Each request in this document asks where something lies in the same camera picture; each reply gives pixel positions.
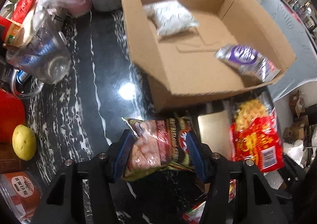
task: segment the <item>metal screw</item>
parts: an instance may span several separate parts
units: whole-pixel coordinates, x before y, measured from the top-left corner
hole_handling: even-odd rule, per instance
[[[254,165],[254,161],[248,159],[245,161],[245,163],[248,165],[248,166],[253,166]]]
[[[218,159],[220,159],[221,154],[220,154],[220,153],[217,153],[217,152],[214,152],[211,156],[212,156],[215,160],[218,160]]]
[[[99,157],[99,159],[103,160],[103,159],[107,158],[107,155],[104,152],[102,152],[98,155],[98,157]]]
[[[65,164],[66,166],[70,166],[70,165],[72,165],[72,163],[73,163],[72,159],[68,159],[68,160],[66,160],[66,161],[64,162],[64,164]]]

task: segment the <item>white plastic bag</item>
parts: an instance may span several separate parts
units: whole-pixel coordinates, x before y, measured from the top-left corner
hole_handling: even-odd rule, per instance
[[[304,142],[303,140],[296,140],[294,144],[283,143],[283,152],[291,157],[302,168],[302,158],[304,155]]]
[[[199,22],[178,0],[147,4],[143,9],[155,23],[158,35],[174,35],[190,27],[199,27]]]

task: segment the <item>barcode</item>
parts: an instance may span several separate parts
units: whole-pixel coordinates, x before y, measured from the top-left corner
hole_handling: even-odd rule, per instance
[[[267,148],[261,151],[262,154],[262,169],[267,169],[277,164],[275,146]]]
[[[17,191],[20,191],[19,187],[16,184],[13,184]]]

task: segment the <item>black marble countertop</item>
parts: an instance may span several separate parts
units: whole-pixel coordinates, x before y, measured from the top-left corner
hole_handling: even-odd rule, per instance
[[[127,128],[121,117],[157,118],[146,76],[129,60],[123,25],[121,10],[92,10],[71,20],[63,30],[72,54],[68,75],[24,100],[27,123],[38,137],[37,154],[27,170],[43,191],[66,159],[89,160],[118,141]],[[36,80],[29,86],[34,88]],[[181,214],[202,195],[195,178],[194,173],[167,170],[111,184],[119,220],[180,223]],[[84,191],[86,221],[92,223],[87,182]]]

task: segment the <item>red snack bag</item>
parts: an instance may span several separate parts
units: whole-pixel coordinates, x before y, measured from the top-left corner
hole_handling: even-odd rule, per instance
[[[191,130],[189,119],[122,119],[136,137],[126,164],[124,179],[133,181],[156,170],[192,169],[186,145],[186,135]]]
[[[236,161],[251,159],[261,172],[274,171],[284,166],[275,110],[267,112],[260,99],[240,106],[236,121],[231,125],[231,132]]]
[[[12,15],[12,20],[23,23],[25,16],[31,9],[34,0],[19,0],[16,9]]]

